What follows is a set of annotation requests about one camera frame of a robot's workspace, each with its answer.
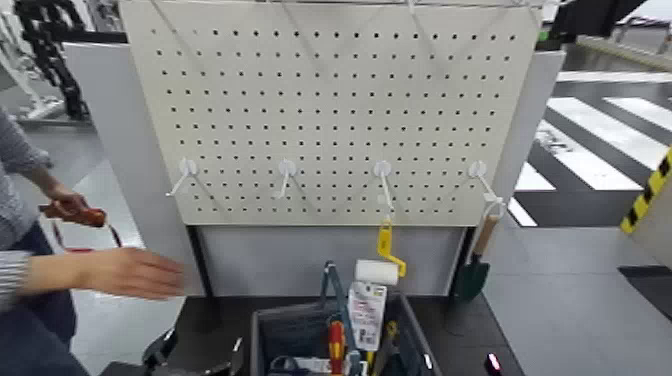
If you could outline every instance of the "white peg hook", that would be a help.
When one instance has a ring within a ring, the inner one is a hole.
[[[392,172],[392,165],[388,161],[378,161],[373,166],[373,174],[380,178],[380,181],[383,185],[384,195],[378,195],[378,203],[381,205],[387,205],[390,208],[390,211],[394,210],[394,205],[392,205],[392,197],[390,197],[390,189],[387,186],[387,176]]]
[[[483,218],[485,218],[492,209],[494,209],[495,206],[498,207],[498,212],[497,212],[497,218],[501,219],[504,216],[504,213],[506,212],[505,207],[504,207],[504,199],[497,196],[495,194],[495,191],[492,190],[492,187],[490,184],[488,184],[487,181],[485,181],[485,173],[488,171],[488,166],[485,164],[483,161],[476,161],[469,166],[469,171],[467,171],[467,174],[471,179],[478,179],[478,181],[481,182],[481,185],[483,185],[483,188],[485,189],[485,192],[483,193],[483,199],[485,202],[488,204],[486,206],[485,211],[483,212]]]
[[[278,171],[283,175],[283,178],[280,190],[273,192],[273,198],[276,199],[285,197],[289,177],[296,175],[296,164],[289,159],[283,159],[282,162],[278,163]]]
[[[187,158],[182,158],[180,160],[180,172],[182,173],[182,176],[177,180],[175,185],[173,186],[173,189],[170,190],[170,192],[166,193],[166,197],[172,197],[177,194],[177,191],[180,189],[182,184],[184,183],[185,180],[187,180],[188,177],[196,177],[198,174],[198,166],[196,166],[196,162],[194,162],[191,159]]]

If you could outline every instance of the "pegboard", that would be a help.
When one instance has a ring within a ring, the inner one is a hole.
[[[540,26],[528,7],[122,3],[187,224],[479,222]],[[286,196],[273,197],[293,161]]]

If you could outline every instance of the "white floor stripe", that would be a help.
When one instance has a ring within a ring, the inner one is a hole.
[[[568,71],[558,74],[558,82],[672,82],[672,73]]]
[[[667,154],[667,146],[576,98],[551,98],[548,106],[651,170]]]
[[[555,187],[543,177],[531,164],[525,162],[520,172],[516,191],[554,191]]]
[[[520,206],[520,203],[513,197],[509,201],[509,212],[516,218],[516,221],[523,227],[536,227],[537,222]]]
[[[642,189],[639,184],[546,120],[539,123],[536,138],[544,149],[595,190]]]
[[[672,131],[672,111],[664,107],[643,98],[604,98],[604,100],[659,127]]]

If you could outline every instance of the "person's hand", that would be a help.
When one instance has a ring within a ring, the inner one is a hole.
[[[157,300],[183,294],[182,265],[150,251],[113,248],[76,257],[76,288]]]
[[[44,189],[44,195],[54,200],[54,206],[61,215],[73,215],[89,207],[84,196],[61,183]]]

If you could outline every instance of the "wooden handle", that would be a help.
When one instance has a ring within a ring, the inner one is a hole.
[[[485,217],[485,221],[483,221],[483,229],[481,230],[481,234],[478,236],[478,240],[476,240],[473,254],[477,256],[483,256],[485,247],[488,245],[488,241],[492,235],[492,230],[495,229],[495,225],[498,221],[499,218],[497,218],[496,215],[488,215]]]

